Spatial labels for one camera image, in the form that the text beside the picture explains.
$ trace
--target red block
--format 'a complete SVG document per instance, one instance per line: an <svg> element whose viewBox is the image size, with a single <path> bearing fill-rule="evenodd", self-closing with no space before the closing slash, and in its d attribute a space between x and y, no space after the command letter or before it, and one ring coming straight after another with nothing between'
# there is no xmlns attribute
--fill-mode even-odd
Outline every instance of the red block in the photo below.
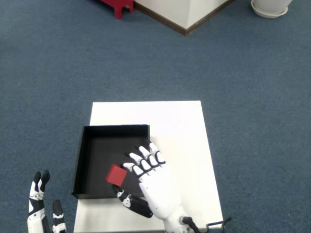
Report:
<svg viewBox="0 0 311 233"><path fill-rule="evenodd" d="M126 177L126 174L127 174L126 170L113 164L110 170L108 171L106 181L120 187Z"/></svg>

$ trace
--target robot finger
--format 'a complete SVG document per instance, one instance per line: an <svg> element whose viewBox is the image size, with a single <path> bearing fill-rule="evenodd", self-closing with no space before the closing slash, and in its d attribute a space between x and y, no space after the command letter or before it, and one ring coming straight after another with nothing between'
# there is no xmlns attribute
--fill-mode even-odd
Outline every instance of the robot finger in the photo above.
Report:
<svg viewBox="0 0 311 233"><path fill-rule="evenodd" d="M123 206L142 216L148 218L152 217L153 213L150 210L147 201L128 194L123 189L114 184L112 185L112 188L114 192L117 194L117 198L119 198L119 200L122 202Z"/></svg>
<svg viewBox="0 0 311 233"><path fill-rule="evenodd" d="M144 179L146 177L148 177L148 175L146 174L146 171L144 171L143 169L141 169L138 165L133 164L133 163L124 163L121 165L121 167L126 168L127 170L129 170L130 172L134 172L139 181L143 182Z"/></svg>
<svg viewBox="0 0 311 233"><path fill-rule="evenodd" d="M151 153L154 155L156 161L160 164L160 165L163 165L165 164L165 160L164 160L164 157L163 155L161 154L161 152L159 151L159 149L155 146L154 143L150 142L149 143L149 147L150 147L150 150L151 150Z"/></svg>
<svg viewBox="0 0 311 233"><path fill-rule="evenodd" d="M135 153L129 153L125 155L132 158L136 162L136 164L145 172L149 172L152 170L151 166L147 163L147 161L142 157L140 157L139 155Z"/></svg>
<svg viewBox="0 0 311 233"><path fill-rule="evenodd" d="M159 163L155 160L154 156L143 146L137 147L137 149L141 152L145 160L148 161L149 165L152 168L156 168L159 166Z"/></svg>
<svg viewBox="0 0 311 233"><path fill-rule="evenodd" d="M39 183L40 183L41 173L37 171L35 177L31 184L29 198L33 200L42 200L42 195L39 193Z"/></svg>
<svg viewBox="0 0 311 233"><path fill-rule="evenodd" d="M53 233L66 233L66 225L64 220L64 212L59 200L53 203Z"/></svg>
<svg viewBox="0 0 311 233"><path fill-rule="evenodd" d="M49 181L49 179L50 179L50 173L49 173L48 170L45 170L43 172L43 175L41 176L41 179L40 179L39 183L38 183L39 191L41 193L44 193L45 185Z"/></svg>

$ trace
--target black tray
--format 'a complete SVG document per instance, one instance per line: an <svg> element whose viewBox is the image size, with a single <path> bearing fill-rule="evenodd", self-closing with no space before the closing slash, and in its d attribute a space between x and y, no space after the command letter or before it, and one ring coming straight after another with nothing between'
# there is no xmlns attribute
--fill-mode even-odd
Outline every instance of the black tray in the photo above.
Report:
<svg viewBox="0 0 311 233"><path fill-rule="evenodd" d="M133 162L124 153L148 148L149 125L85 126L77 159L72 194L78 199L116 198L105 178L112 164ZM122 188L142 197L138 179L128 172Z"/></svg>

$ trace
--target white table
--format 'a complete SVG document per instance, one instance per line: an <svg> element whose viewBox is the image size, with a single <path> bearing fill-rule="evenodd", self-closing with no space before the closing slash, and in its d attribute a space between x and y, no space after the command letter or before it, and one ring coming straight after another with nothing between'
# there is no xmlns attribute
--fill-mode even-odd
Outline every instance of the white table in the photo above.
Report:
<svg viewBox="0 0 311 233"><path fill-rule="evenodd" d="M170 164L182 204L200 229L223 220L200 101L93 103L90 125L122 124L150 125L150 139ZM118 199L78 200L75 233L163 230L161 220L140 216Z"/></svg>

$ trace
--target robot wrist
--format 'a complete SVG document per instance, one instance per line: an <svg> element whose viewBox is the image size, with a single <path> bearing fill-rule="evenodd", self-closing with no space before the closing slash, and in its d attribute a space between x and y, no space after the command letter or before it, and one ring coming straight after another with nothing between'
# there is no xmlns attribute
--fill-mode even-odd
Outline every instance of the robot wrist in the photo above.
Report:
<svg viewBox="0 0 311 233"><path fill-rule="evenodd" d="M179 206L167 218L163 219L165 231L167 233L191 233L192 229L181 221L184 216L187 216L187 214Z"/></svg>

